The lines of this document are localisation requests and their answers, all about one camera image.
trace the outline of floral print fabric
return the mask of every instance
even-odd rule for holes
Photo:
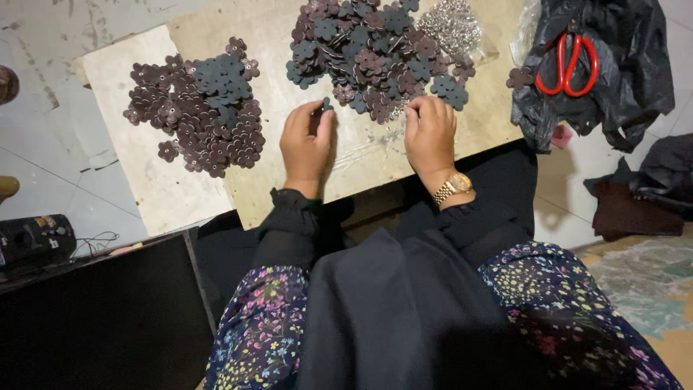
[[[203,388],[264,389],[297,372],[307,288],[296,266],[246,274],[219,323]]]
[[[588,378],[618,389],[682,389],[570,251],[531,241],[492,257],[479,272],[508,321],[547,357],[550,378]]]

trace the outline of sheer black cuff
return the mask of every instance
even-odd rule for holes
[[[517,214],[510,207],[477,198],[441,211],[436,224],[476,269],[490,257],[531,239],[515,223],[516,219]]]
[[[274,209],[258,228],[260,245],[253,267],[293,265],[308,269],[316,256],[322,202],[295,189],[272,189]]]

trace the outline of hand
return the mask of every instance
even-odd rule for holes
[[[279,148],[284,157],[286,183],[284,188],[296,189],[308,199],[319,198],[319,189],[330,153],[330,140],[335,112],[325,111],[320,117],[317,134],[310,134],[310,121],[322,101],[299,106],[289,114]]]
[[[420,96],[404,110],[407,130],[404,145],[407,158],[431,196],[455,173],[455,131],[457,118],[453,107],[435,96]],[[475,194],[448,197],[441,210],[474,200]]]

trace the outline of watch face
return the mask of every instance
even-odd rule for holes
[[[470,191],[472,189],[472,181],[464,173],[454,173],[450,177],[450,183],[460,192]]]

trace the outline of scissors handle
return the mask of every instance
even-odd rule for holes
[[[561,36],[561,39],[559,40],[559,44],[556,47],[556,74],[558,75],[558,81],[556,82],[556,87],[553,90],[550,90],[544,86],[544,83],[541,81],[541,75],[537,72],[536,74],[536,87],[544,92],[547,95],[555,95],[558,94],[560,91],[563,90],[563,82],[565,79],[565,63],[564,63],[564,53],[565,53],[565,37],[567,34],[563,34]]]
[[[580,48],[585,46],[587,50],[587,55],[590,58],[590,79],[587,81],[585,88],[579,91],[573,91],[570,87],[570,79],[575,71],[575,66],[577,65],[577,58],[580,56]],[[595,50],[595,45],[592,44],[592,40],[588,37],[583,37],[581,35],[575,36],[575,44],[572,48],[572,58],[568,63],[568,70],[566,71],[568,77],[565,78],[563,90],[568,96],[580,97],[587,94],[592,87],[595,86],[597,82],[597,76],[599,75],[599,57],[597,56],[597,51]]]
[[[565,56],[565,37],[567,35],[567,33],[564,33],[561,36],[559,44],[556,48],[558,68],[558,83],[556,84],[556,87],[552,90],[546,88],[544,83],[541,81],[541,76],[539,73],[536,75],[536,87],[547,95],[555,95],[560,91],[565,91],[568,96],[580,97],[587,94],[597,82],[597,77],[599,76],[599,57],[597,56],[597,50],[595,50],[595,46],[590,38],[583,37],[582,35],[576,35],[575,39],[573,40],[572,56],[570,57],[570,62],[568,63],[568,69],[565,70],[565,60],[563,57]],[[590,78],[585,88],[579,91],[574,91],[570,87],[570,80],[575,72],[575,67],[577,66],[577,60],[580,56],[580,49],[582,46],[585,46],[585,50],[587,50],[588,57],[590,58]]]

